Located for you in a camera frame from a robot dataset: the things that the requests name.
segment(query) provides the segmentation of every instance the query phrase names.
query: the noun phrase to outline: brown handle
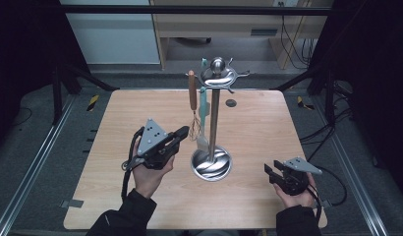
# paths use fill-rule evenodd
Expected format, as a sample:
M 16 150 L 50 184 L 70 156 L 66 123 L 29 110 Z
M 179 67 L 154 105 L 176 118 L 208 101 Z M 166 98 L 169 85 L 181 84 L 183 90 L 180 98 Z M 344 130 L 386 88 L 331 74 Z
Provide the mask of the brown handle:
M 195 111 L 198 108 L 198 95 L 196 91 L 195 72 L 193 71 L 189 71 L 189 97 L 190 108 Z

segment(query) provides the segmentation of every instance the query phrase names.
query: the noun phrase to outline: metal base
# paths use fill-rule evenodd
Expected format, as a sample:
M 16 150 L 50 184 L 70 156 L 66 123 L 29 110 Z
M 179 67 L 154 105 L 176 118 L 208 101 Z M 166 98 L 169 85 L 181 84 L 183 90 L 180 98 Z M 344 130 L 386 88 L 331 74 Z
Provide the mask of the metal base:
M 214 159 L 208 161 L 209 153 L 197 149 L 192 156 L 192 170 L 206 181 L 218 181 L 226 177 L 232 168 L 232 157 L 223 147 L 215 146 Z

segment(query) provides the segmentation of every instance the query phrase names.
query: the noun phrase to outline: white panel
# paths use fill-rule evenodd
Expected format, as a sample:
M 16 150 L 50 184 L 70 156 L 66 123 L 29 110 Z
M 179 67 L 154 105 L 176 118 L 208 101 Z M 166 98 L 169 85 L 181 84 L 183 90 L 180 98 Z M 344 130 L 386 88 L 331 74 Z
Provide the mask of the white panel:
M 61 4 L 148 5 L 147 0 L 60 0 Z M 67 14 L 88 64 L 159 64 L 151 15 Z

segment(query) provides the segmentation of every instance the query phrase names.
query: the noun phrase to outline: whisk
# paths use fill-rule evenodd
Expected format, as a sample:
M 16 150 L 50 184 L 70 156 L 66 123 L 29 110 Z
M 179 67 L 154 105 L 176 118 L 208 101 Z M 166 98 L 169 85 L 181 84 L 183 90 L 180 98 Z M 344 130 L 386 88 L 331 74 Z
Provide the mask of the whisk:
M 195 72 L 189 71 L 189 97 L 190 97 L 190 108 L 193 110 L 193 121 L 190 125 L 189 136 L 192 141 L 196 140 L 201 131 L 201 121 L 196 115 L 196 110 L 198 109 L 198 96 L 196 91 L 196 80 Z

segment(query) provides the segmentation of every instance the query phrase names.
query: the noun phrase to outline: black jacket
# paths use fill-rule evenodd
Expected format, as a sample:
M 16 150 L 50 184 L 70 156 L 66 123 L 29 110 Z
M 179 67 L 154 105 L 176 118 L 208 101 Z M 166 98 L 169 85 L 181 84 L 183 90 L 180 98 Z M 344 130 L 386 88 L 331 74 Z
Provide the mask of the black jacket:
M 103 213 L 86 236 L 144 236 L 155 208 L 153 200 L 144 198 L 134 189 L 119 210 Z M 321 235 L 310 207 L 284 209 L 277 213 L 276 223 L 278 236 Z

